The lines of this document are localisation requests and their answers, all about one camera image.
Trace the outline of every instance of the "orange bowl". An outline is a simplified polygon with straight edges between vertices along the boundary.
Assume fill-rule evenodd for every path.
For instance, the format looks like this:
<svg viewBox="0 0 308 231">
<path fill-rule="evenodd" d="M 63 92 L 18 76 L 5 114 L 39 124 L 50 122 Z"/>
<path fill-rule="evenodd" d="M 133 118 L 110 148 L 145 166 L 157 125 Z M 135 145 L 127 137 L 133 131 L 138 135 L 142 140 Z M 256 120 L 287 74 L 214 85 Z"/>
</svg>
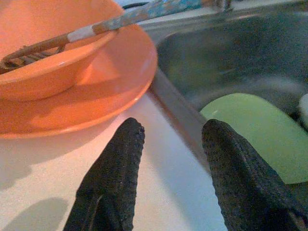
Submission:
<svg viewBox="0 0 308 231">
<path fill-rule="evenodd" d="M 18 50 L 122 13 L 104 0 L 0 1 L 0 59 Z M 65 51 L 0 75 L 0 99 L 47 98 L 82 79 L 98 49 L 117 35 L 111 31 L 68 44 Z"/>
</svg>

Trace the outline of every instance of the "sink basin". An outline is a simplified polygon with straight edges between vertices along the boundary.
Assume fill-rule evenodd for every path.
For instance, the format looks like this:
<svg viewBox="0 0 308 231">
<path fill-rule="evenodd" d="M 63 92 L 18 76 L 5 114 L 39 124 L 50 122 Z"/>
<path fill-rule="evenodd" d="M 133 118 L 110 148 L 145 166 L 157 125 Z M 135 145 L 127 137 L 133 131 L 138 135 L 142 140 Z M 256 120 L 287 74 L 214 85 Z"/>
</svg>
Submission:
<svg viewBox="0 0 308 231">
<path fill-rule="evenodd" d="M 151 91 L 208 170 L 199 111 L 231 93 L 262 97 L 292 117 L 308 93 L 308 1 L 175 20 L 144 28 L 157 44 Z M 308 205 L 308 183 L 290 186 Z"/>
</svg>

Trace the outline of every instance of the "white countertop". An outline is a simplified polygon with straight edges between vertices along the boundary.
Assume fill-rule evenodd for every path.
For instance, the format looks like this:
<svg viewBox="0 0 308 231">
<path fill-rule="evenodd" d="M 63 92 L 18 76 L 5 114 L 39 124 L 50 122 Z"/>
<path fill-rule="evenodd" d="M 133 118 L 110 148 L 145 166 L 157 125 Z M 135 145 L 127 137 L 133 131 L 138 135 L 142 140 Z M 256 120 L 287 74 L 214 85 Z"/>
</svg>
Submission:
<svg viewBox="0 0 308 231">
<path fill-rule="evenodd" d="M 120 0 L 120 5 L 128 3 L 124 1 Z M 287 0 L 245 0 L 235 8 L 283 1 Z M 205 13 L 211 9 L 153 21 Z M 107 127 L 97 125 L 46 138 L 0 140 L 0 230 L 62 230 L 84 175 L 128 117 L 141 122 L 146 135 L 134 231 L 225 231 L 210 175 L 149 93 Z"/>
</svg>

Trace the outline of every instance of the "blue patterned handle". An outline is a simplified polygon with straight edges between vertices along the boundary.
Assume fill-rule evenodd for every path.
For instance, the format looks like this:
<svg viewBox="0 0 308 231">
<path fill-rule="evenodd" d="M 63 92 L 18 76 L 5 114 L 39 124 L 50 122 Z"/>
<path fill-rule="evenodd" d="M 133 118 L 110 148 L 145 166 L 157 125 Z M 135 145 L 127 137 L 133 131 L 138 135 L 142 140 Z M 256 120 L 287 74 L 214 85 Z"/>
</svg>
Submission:
<svg viewBox="0 0 308 231">
<path fill-rule="evenodd" d="M 209 6 L 211 3 L 212 0 L 157 0 L 101 24 L 106 31 L 115 30 L 151 18 Z"/>
</svg>

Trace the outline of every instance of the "green dish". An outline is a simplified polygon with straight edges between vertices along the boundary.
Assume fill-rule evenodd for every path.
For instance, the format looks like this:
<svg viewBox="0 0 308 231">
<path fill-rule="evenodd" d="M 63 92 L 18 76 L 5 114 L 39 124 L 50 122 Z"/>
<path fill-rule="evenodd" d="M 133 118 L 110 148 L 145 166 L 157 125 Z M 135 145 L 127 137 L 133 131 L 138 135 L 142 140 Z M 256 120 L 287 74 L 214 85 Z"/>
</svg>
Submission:
<svg viewBox="0 0 308 231">
<path fill-rule="evenodd" d="M 268 101 L 235 93 L 201 110 L 206 119 L 224 121 L 244 136 L 286 184 L 308 181 L 308 135 Z"/>
</svg>

